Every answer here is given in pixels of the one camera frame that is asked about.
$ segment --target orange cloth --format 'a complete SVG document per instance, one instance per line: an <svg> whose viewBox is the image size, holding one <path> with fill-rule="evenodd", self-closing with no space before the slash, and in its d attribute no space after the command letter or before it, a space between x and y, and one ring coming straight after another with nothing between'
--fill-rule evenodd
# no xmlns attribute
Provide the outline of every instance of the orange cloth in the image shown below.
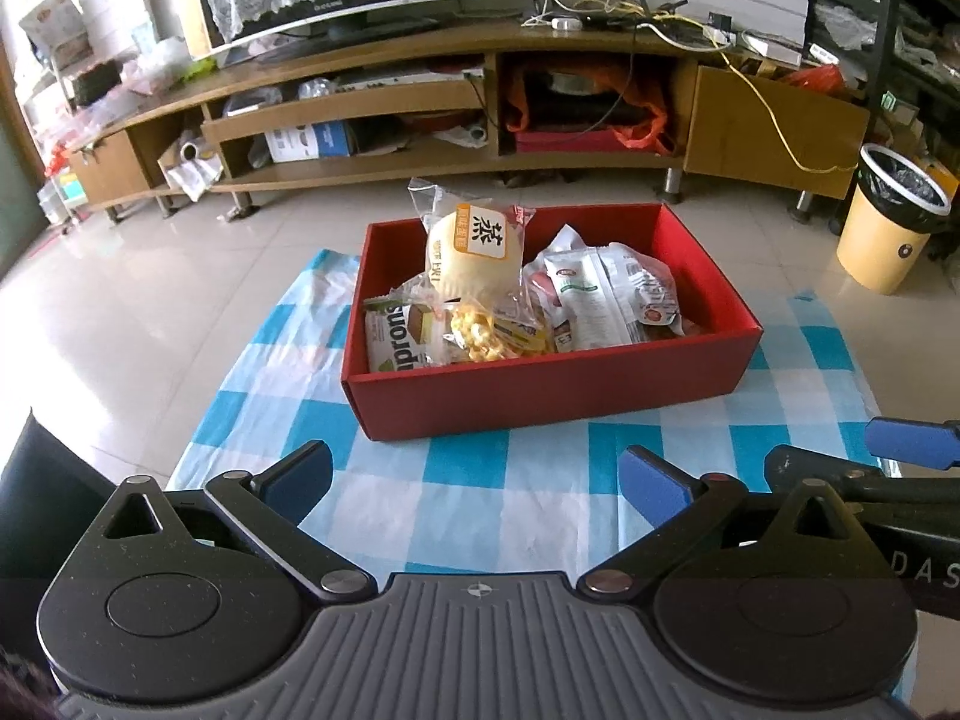
<svg viewBox="0 0 960 720"><path fill-rule="evenodd" d="M507 129L510 132L525 132L530 128L530 108L527 104L525 74L530 71L568 73L591 79L599 88L623 93L623 101L634 108L646 111L650 118L633 127L607 127L613 131L626 148L637 151L653 151L661 156L673 153L673 146L666 133L666 102L659 76L645 73L640 66L642 57L634 57L634 73L629 79L629 69L621 62L597 59L591 56L533 57L510 69L507 77Z"/></svg>

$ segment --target cabinet door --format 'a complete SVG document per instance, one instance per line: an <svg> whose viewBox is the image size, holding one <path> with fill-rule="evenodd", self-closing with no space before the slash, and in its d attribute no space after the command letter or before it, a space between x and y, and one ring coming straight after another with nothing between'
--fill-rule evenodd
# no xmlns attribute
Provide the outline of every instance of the cabinet door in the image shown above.
<svg viewBox="0 0 960 720"><path fill-rule="evenodd" d="M110 205L129 194L150 189L150 181L126 131L104 138L92 151L71 154L70 167L93 206Z"/></svg>
<svg viewBox="0 0 960 720"><path fill-rule="evenodd" d="M843 197L863 143L867 110L779 81L751 81L773 108L787 143L803 165L851 170L819 175L798 169L750 87L730 71L707 67L698 71L683 168Z"/></svg>

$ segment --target checkered tablecloth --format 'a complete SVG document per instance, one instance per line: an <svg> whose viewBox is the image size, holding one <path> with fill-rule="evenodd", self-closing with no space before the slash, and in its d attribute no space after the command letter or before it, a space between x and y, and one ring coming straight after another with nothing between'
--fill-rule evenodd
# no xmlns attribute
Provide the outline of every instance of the checkered tablecloth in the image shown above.
<svg viewBox="0 0 960 720"><path fill-rule="evenodd" d="M322 251L227 375L170 481L198 488L256 473L312 439L333 453L330 492L301 528L381 583L392 571L531 571L572 580L648 532L617 494L616 459L639 443L700 476L765 490L778 443L875 463L869 391L811 295L745 295L760 349L725 397L517 430L371 442L340 385L357 259Z"/></svg>

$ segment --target wooden tv cabinet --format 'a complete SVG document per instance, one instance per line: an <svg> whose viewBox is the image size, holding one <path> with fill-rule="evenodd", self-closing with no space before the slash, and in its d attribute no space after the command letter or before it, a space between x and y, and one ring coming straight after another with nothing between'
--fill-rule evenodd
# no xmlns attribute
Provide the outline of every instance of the wooden tv cabinet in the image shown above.
<svg viewBox="0 0 960 720"><path fill-rule="evenodd" d="M635 151L543 151L517 153L500 129L488 127L483 148L461 148L434 138L416 139L401 151L359 154L304 162L278 163L253 170L247 153L253 136L280 127L336 121L376 114L458 109L486 110L500 122L501 68L515 55L530 52L615 52L631 50L642 57L665 57L669 63L664 89L669 107L669 133L676 144L671 156ZM312 100L294 100L239 116L222 116L230 95L260 86L376 65L443 56L482 58L485 77L341 92ZM867 112L841 100L809 93L786 84L757 79L763 95L778 113L781 127L800 161L816 167L854 165L863 140ZM851 172L812 175L798 170L781 146L760 101L742 80L723 70L715 55L684 52L649 30L629 33L582 31L558 33L550 28L522 28L512 20L482 20L447 26L419 35L394 38L269 64L251 61L199 79L151 103L126 121L114 124L98 140L70 155L94 208L115 206L155 196L166 213L169 196L179 194L163 181L157 158L179 135L184 124L203 129L219 149L224 178L212 190L231 193L235 215L256 207L251 191L308 187L463 172L577 169L578 167L663 167L665 191L679 199L682 172L705 173L843 197Z"/></svg>

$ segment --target metal cabinet leg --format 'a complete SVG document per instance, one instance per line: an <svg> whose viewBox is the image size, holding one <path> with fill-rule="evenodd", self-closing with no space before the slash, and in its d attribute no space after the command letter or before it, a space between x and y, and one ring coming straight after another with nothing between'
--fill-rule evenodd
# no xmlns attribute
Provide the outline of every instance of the metal cabinet leg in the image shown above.
<svg viewBox="0 0 960 720"><path fill-rule="evenodd" d="M800 192L797 204L787 207L787 213L790 214L792 220L798 221L800 224L807 224L810 221L811 205L813 205L813 192L803 190Z"/></svg>
<svg viewBox="0 0 960 720"><path fill-rule="evenodd" d="M170 218L174 215L179 208L173 204L173 201L169 197L162 196L162 194L157 195L157 205L160 206L160 215L163 218Z"/></svg>
<svg viewBox="0 0 960 720"><path fill-rule="evenodd" d="M656 193L656 199L676 205L683 201L683 195L680 193L680 181L683 180L683 169L681 167L669 167L664 180L664 189Z"/></svg>
<svg viewBox="0 0 960 720"><path fill-rule="evenodd" d="M251 217L260 210L259 205L254 205L248 191L232 191L233 207L224 217L227 221L238 220L239 218Z"/></svg>

